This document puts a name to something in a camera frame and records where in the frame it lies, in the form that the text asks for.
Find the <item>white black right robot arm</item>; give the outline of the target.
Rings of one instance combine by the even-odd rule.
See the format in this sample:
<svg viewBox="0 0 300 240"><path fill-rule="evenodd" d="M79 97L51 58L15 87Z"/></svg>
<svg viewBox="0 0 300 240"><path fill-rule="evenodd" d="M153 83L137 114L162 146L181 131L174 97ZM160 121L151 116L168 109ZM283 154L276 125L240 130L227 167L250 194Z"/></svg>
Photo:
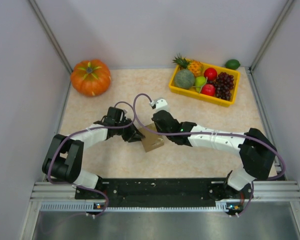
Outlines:
<svg viewBox="0 0 300 240"><path fill-rule="evenodd" d="M267 180L275 160L276 148L256 129L244 133L213 130L194 122L178 122L166 110L153 114L156 130L171 142L189 147L205 147L240 157L242 167L230 171L223 184L223 192L235 198L254 180Z"/></svg>

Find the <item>brown cardboard express box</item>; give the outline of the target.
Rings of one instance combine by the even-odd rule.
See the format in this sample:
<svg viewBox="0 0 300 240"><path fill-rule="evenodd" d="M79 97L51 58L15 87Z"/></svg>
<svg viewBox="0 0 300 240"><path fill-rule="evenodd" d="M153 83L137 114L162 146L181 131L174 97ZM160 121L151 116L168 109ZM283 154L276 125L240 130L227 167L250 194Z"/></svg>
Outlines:
<svg viewBox="0 0 300 240"><path fill-rule="evenodd" d="M141 143L146 153L164 145L163 136L152 133L146 130L144 127L141 127L138 130L144 135L144 138L141 140Z"/></svg>

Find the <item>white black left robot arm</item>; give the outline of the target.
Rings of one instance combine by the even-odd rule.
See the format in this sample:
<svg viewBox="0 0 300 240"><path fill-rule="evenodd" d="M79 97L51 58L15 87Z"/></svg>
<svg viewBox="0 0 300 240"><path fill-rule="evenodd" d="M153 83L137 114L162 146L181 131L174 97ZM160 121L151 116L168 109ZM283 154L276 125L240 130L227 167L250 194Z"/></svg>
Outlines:
<svg viewBox="0 0 300 240"><path fill-rule="evenodd" d="M50 183L82 186L92 198L99 198L104 191L102 178L82 169L83 153L114 136L121 136L128 143L145 138L123 109L111 106L101 120L88 128L69 135L56 134L42 164L43 173Z"/></svg>

